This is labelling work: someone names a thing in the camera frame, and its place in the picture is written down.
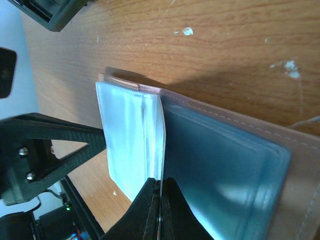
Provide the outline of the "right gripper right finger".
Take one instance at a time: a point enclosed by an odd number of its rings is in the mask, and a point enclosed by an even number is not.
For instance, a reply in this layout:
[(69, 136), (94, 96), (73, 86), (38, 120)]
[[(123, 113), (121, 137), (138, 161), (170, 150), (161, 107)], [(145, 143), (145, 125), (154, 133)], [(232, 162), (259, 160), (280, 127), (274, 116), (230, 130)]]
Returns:
[(212, 236), (197, 220), (176, 180), (163, 182), (161, 197), (161, 240), (211, 240)]

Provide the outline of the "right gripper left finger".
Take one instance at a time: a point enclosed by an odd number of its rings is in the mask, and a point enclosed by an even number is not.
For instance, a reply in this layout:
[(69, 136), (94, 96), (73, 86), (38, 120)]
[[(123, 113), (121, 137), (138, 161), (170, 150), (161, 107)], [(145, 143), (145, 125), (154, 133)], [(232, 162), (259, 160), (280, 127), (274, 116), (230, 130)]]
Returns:
[(134, 201), (102, 240), (156, 240), (158, 238), (160, 181), (148, 178)]

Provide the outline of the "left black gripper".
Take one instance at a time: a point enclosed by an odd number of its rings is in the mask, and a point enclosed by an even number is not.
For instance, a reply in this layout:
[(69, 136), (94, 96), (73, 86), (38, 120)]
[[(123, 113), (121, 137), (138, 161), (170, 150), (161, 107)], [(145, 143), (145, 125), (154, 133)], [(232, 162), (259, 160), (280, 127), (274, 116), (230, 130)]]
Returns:
[[(85, 143), (58, 159), (52, 141)], [(0, 199), (6, 206), (26, 203), (106, 148), (100, 128), (40, 113), (0, 122)]]

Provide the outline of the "pink leather card holder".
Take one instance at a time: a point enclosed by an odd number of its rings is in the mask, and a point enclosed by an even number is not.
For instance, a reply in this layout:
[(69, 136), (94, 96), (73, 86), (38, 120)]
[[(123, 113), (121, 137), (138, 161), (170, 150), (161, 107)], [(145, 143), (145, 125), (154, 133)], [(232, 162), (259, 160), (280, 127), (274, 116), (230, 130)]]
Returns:
[(100, 74), (108, 171), (133, 201), (149, 178), (215, 240), (313, 240), (320, 227), (320, 139)]

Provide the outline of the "black card bin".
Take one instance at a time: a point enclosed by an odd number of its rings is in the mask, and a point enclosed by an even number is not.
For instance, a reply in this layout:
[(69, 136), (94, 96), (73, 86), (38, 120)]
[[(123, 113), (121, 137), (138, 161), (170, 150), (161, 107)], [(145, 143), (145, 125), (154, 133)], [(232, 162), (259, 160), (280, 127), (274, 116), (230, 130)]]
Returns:
[(51, 32), (60, 32), (87, 5), (87, 0), (8, 0)]

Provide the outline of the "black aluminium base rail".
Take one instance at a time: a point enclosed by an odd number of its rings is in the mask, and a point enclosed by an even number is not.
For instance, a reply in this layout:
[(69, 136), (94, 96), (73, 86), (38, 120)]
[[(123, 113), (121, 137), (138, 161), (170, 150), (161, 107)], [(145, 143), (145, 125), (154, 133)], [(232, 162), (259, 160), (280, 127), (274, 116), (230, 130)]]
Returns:
[(80, 231), (78, 240), (99, 240), (104, 235), (104, 230), (97, 222), (91, 210), (77, 191), (76, 187), (66, 175), (60, 181), (70, 201), (71, 209), (77, 217), (76, 225)]

